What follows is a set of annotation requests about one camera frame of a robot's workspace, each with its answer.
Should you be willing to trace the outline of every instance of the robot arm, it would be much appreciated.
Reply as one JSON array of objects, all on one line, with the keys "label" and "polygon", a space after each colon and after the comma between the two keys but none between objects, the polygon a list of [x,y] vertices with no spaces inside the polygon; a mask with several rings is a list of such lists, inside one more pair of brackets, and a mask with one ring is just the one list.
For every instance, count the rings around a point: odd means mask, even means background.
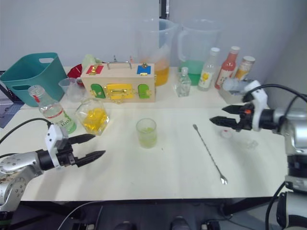
[{"label": "robot arm", "polygon": [[17,153],[0,162],[0,229],[8,226],[29,181],[44,171],[68,165],[81,167],[101,157],[105,151],[95,151],[79,159],[72,153],[72,144],[83,143],[95,135],[83,134],[68,138],[65,129],[49,127],[45,138],[47,150]]},{"label": "robot arm", "polygon": [[[248,86],[245,87],[246,92],[258,85]],[[245,95],[243,98],[243,102],[249,103],[223,108],[230,114],[239,115],[238,123],[235,119],[224,116],[213,117],[210,121],[218,126],[235,129],[237,132],[242,129],[260,131],[263,128],[284,136],[288,162],[285,186],[293,192],[281,193],[277,220],[283,228],[307,228],[307,111],[292,109],[287,117],[284,117],[284,109],[265,109],[267,96],[263,94],[263,90],[254,91],[252,96]]]}]

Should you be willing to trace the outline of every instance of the metal bar spoon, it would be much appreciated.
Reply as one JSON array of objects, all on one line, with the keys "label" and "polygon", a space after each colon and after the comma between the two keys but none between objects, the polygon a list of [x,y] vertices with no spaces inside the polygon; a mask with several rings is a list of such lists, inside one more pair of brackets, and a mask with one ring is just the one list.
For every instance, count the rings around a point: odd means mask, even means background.
[{"label": "metal bar spoon", "polygon": [[211,157],[211,159],[212,159],[212,161],[213,161],[213,163],[214,163],[214,165],[215,165],[217,171],[219,172],[219,174],[220,174],[220,179],[221,179],[222,184],[225,184],[225,185],[226,185],[226,184],[228,183],[228,181],[227,181],[226,177],[224,177],[224,175],[221,173],[219,167],[217,167],[217,165],[216,165],[216,163],[215,163],[215,161],[214,161],[214,159],[213,159],[213,157],[212,157],[212,155],[211,155],[211,153],[210,153],[210,151],[209,151],[209,149],[208,149],[208,147],[207,147],[205,141],[202,139],[201,134],[200,134],[199,131],[198,131],[197,125],[196,125],[196,124],[193,124],[193,127],[194,127],[194,129],[197,131],[198,135],[200,136],[200,138],[201,138],[201,140],[202,140],[204,146],[206,147],[206,150],[208,151],[208,153],[209,153],[209,155],[210,155],[210,157]]}]

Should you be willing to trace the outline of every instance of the white wall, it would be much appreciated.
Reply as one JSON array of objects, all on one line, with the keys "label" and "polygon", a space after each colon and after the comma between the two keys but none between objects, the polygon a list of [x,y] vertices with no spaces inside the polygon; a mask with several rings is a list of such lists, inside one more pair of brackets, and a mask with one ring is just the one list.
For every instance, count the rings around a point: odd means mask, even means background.
[{"label": "white wall", "polygon": [[[307,93],[307,17],[301,22],[284,49],[274,71],[266,84],[275,83],[288,86],[301,93]],[[280,89],[267,89],[268,105],[271,108],[286,107],[294,97]],[[294,108],[306,109],[306,103],[297,99]]]},{"label": "white wall", "polygon": [[35,52],[57,52],[63,65],[85,54],[112,61],[136,56],[134,30],[158,18],[159,1],[0,0],[0,69]]},{"label": "white wall", "polygon": [[[241,47],[243,56],[256,58],[250,77],[264,81],[291,34],[307,14],[306,0],[171,0],[170,20],[181,23],[188,18],[219,21],[224,30],[218,47],[221,64],[231,46]],[[177,51],[172,65],[178,65]]]}]

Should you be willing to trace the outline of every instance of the glass jar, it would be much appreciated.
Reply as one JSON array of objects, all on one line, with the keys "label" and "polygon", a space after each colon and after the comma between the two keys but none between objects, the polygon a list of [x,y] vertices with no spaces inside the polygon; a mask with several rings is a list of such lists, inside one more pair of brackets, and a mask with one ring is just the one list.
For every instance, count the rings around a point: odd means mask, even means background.
[{"label": "glass jar", "polygon": [[97,98],[83,100],[75,114],[86,132],[94,135],[101,135],[110,120],[101,100]]}]

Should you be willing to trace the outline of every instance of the yellow objects in jar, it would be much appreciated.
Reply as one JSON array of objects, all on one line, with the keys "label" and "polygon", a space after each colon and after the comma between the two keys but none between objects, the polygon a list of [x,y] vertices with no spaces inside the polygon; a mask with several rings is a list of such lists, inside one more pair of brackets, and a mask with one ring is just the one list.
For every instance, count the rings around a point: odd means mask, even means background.
[{"label": "yellow objects in jar", "polygon": [[109,118],[104,109],[95,108],[87,112],[82,124],[88,133],[100,135],[106,128],[108,120]]}]

